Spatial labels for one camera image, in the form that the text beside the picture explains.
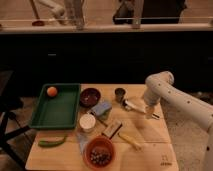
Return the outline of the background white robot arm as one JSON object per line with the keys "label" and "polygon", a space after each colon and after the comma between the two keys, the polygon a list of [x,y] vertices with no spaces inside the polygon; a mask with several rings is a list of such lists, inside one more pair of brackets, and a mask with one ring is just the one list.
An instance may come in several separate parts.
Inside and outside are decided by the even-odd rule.
{"label": "background white robot arm", "polygon": [[64,0],[64,5],[56,3],[54,0],[37,0],[40,4],[48,7],[53,17],[62,25],[68,23],[83,25],[82,5],[84,0]]}

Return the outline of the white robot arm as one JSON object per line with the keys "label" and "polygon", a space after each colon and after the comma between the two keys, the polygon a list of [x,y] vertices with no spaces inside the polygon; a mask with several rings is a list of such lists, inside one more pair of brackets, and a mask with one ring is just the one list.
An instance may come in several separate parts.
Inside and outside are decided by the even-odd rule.
{"label": "white robot arm", "polygon": [[213,105],[195,98],[173,86],[174,76],[169,71],[149,75],[143,100],[154,108],[161,98],[185,112],[209,135],[202,171],[213,171]]}

